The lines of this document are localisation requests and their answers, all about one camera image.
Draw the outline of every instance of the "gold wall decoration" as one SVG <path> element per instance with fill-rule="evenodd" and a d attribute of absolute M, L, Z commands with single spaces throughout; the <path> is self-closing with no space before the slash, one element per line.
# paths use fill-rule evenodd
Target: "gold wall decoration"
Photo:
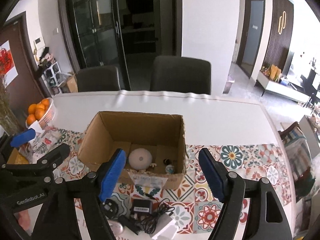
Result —
<path fill-rule="evenodd" d="M 279 17 L 279 23 L 278 23 L 279 35 L 281 35 L 282 30 L 285 29 L 286 25 L 287 25 L 287 13 L 283 11 L 282 15 Z"/>

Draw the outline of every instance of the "glass door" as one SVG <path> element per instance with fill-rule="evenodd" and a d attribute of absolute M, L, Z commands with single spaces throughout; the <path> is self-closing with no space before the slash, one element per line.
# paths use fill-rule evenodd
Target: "glass door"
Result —
<path fill-rule="evenodd" d="M 121 88 L 131 90 L 117 0 L 68 0 L 68 8 L 81 68 L 115 65 Z"/>

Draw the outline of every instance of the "black power adapter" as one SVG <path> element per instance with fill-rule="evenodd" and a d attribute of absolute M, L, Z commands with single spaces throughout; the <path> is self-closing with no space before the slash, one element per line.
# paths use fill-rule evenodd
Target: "black power adapter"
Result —
<path fill-rule="evenodd" d="M 129 228 L 132 232 L 134 232 L 136 235 L 138 235 L 141 231 L 141 229 L 139 227 L 136 226 L 136 220 L 133 218 L 127 218 L 124 215 L 121 215 L 118 218 L 118 221 L 120 222 L 120 224 L 122 224 L 123 226 Z"/>
<path fill-rule="evenodd" d="M 152 214 L 152 200 L 150 199 L 134 199 L 131 208 L 131 214 L 142 216 Z"/>

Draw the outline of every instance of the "tiled tablecloth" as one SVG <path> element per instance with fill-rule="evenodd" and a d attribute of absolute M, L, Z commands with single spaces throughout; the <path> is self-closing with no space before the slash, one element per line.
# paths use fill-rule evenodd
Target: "tiled tablecloth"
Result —
<path fill-rule="evenodd" d="M 89 168 L 77 158 L 83 133 L 59 130 L 62 134 L 60 143 L 70 145 L 70 156 L 58 167 L 57 176 L 65 180 L 80 179 L 89 172 Z M 210 232 L 220 214 L 222 204 L 215 199 L 204 178 L 198 163 L 198 153 L 207 147 L 215 160 L 222 162 L 227 169 L 237 172 L 242 178 L 259 180 L 267 177 L 272 183 L 283 206 L 291 202 L 291 190 L 283 154 L 279 147 L 268 145 L 247 146 L 204 146 L 187 145 L 190 157 L 187 174 L 177 190 L 146 188 L 135 185 L 116 185 L 112 198 L 119 204 L 120 214 L 129 213 L 130 197 L 142 197 L 143 192 L 162 200 L 169 198 L 170 205 L 175 207 L 174 217 L 180 227 L 179 233 Z M 78 199 L 76 207 L 82 209 Z M 249 199 L 244 199 L 240 225 L 247 220 Z"/>

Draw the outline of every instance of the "cardboard box on floor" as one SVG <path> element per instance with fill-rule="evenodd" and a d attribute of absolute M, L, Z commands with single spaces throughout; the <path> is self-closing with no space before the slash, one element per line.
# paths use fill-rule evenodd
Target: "cardboard box on floor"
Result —
<path fill-rule="evenodd" d="M 130 112 L 99 112 L 92 119 L 79 149 L 78 158 L 92 171 L 109 161 L 117 148 L 128 155 L 145 148 L 155 168 L 135 171 L 127 162 L 120 183 L 145 187 L 177 189 L 186 174 L 188 155 L 181 115 Z M 164 159 L 172 160 L 175 174 L 165 173 Z"/>

